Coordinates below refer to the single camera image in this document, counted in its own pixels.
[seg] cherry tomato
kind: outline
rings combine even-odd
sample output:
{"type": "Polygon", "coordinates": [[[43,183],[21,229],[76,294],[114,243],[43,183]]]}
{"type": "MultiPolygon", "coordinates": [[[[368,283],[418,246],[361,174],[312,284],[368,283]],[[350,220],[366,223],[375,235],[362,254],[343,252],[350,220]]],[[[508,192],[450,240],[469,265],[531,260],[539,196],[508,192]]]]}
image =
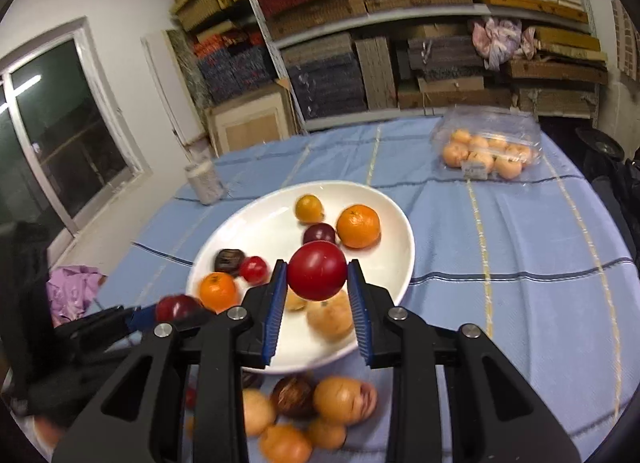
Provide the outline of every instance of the cherry tomato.
{"type": "Polygon", "coordinates": [[[316,223],[305,230],[302,235],[302,244],[311,241],[329,241],[335,243],[335,230],[329,223],[316,223]]]}
{"type": "Polygon", "coordinates": [[[190,295],[168,295],[156,304],[156,320],[171,322],[185,318],[202,307],[200,301],[190,295]]]}
{"type": "Polygon", "coordinates": [[[257,255],[246,257],[240,265],[240,277],[252,286],[265,283],[269,277],[269,266],[257,255]]]}
{"type": "Polygon", "coordinates": [[[196,390],[193,387],[187,387],[187,392],[184,393],[184,406],[190,411],[196,408],[196,390]]]}
{"type": "Polygon", "coordinates": [[[312,241],[293,254],[287,267],[287,284],[306,300],[333,297],[347,280],[347,260],[328,241],[312,241]]]}

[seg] table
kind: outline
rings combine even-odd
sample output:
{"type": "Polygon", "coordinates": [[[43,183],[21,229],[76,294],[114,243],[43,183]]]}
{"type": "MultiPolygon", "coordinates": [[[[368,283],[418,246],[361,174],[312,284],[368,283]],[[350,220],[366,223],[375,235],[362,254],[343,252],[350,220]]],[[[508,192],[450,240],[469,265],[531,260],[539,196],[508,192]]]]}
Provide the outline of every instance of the table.
{"type": "MultiPolygon", "coordinates": [[[[640,380],[636,267],[590,184],[546,136],[542,160],[518,180],[466,182],[431,147],[437,121],[342,128],[223,156],[216,168],[228,195],[205,207],[182,187],[110,274],[100,305],[148,305],[182,292],[206,239],[254,199],[296,183],[366,183],[394,199],[414,230],[415,268],[402,304],[433,325],[480,325],[586,459],[640,380]]],[[[372,419],[349,429],[341,451],[315,451],[312,461],[383,462],[389,370],[371,371],[356,351],[316,371],[329,374],[369,380],[381,399],[372,419]]],[[[265,391],[276,380],[267,379],[265,391]]],[[[446,403],[442,409],[446,420],[446,403]]],[[[449,433],[443,442],[450,461],[449,433]]],[[[255,440],[249,446],[252,461],[264,461],[255,440]]]]}

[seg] plastic container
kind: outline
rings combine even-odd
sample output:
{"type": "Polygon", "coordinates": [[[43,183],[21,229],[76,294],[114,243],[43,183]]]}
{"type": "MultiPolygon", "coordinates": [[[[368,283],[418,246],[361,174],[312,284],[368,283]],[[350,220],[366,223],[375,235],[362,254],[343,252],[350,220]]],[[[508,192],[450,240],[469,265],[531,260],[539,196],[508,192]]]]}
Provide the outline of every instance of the plastic container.
{"type": "Polygon", "coordinates": [[[542,135],[531,113],[477,106],[450,108],[431,142],[443,166],[465,178],[516,180],[540,161],[542,135]]]}

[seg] white bowl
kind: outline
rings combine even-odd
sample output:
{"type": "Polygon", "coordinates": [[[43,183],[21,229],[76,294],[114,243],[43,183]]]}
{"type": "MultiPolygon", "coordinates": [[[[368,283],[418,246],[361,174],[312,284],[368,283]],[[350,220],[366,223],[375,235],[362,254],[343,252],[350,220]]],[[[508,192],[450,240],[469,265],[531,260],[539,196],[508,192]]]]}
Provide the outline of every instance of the white bowl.
{"type": "MultiPolygon", "coordinates": [[[[288,263],[302,245],[306,228],[294,215],[296,200],[303,194],[318,196],[324,207],[324,221],[332,226],[340,212],[354,204],[369,206],[378,213],[382,235],[376,246],[365,250],[341,248],[347,262],[359,260],[367,283],[386,288],[394,303],[400,304],[414,270],[415,243],[409,220],[382,192],[338,181],[303,183],[277,190],[233,214],[200,249],[189,274],[187,294],[197,297],[200,281],[211,273],[216,254],[225,248],[260,255],[270,268],[278,259],[288,263]]],[[[236,284],[244,295],[249,288],[244,279],[238,277],[236,284]]],[[[356,347],[353,332],[338,342],[328,343],[309,329],[304,311],[285,311],[276,354],[271,365],[260,372],[278,374],[313,369],[338,360],[356,347]]]]}

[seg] price sticker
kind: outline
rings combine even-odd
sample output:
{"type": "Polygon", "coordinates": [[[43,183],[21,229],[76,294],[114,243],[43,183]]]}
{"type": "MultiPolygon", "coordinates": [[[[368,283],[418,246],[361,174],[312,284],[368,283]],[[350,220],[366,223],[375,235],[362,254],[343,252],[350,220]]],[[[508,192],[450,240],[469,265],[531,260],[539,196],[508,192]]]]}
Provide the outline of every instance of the price sticker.
{"type": "Polygon", "coordinates": [[[462,174],[468,180],[486,180],[488,173],[482,162],[461,162],[462,174]]]}

